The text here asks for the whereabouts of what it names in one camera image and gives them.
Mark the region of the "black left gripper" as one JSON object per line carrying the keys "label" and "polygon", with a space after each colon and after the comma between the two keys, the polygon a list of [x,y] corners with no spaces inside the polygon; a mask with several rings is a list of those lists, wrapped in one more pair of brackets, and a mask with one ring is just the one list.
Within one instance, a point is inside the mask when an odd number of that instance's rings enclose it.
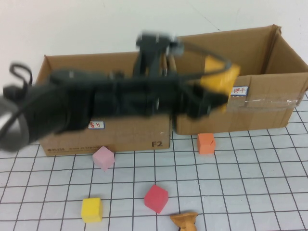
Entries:
{"label": "black left gripper", "polygon": [[175,115],[187,115],[197,119],[209,115],[212,111],[226,112],[228,95],[212,94],[198,83],[180,82]]}

